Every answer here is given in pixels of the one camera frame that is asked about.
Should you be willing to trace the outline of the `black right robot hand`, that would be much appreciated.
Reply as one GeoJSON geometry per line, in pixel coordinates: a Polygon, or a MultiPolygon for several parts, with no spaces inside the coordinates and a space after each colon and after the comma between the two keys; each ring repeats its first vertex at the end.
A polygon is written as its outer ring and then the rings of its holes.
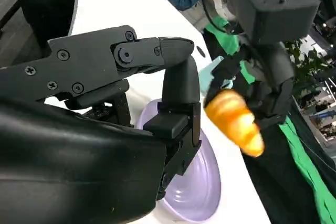
{"type": "Polygon", "coordinates": [[[43,59],[1,69],[1,223],[127,223],[150,213],[198,152],[200,85],[186,38],[130,26],[49,41],[43,59]],[[140,130],[99,108],[128,77],[164,71],[140,130]]]}

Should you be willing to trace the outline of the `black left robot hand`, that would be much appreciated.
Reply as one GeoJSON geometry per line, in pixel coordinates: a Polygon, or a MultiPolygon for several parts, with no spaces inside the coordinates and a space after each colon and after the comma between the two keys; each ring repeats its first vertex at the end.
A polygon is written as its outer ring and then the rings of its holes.
{"type": "Polygon", "coordinates": [[[283,123],[292,96],[295,71],[281,43],[251,46],[243,44],[212,70],[205,104],[224,90],[224,80],[234,81],[232,90],[241,95],[261,129],[283,123]]]}

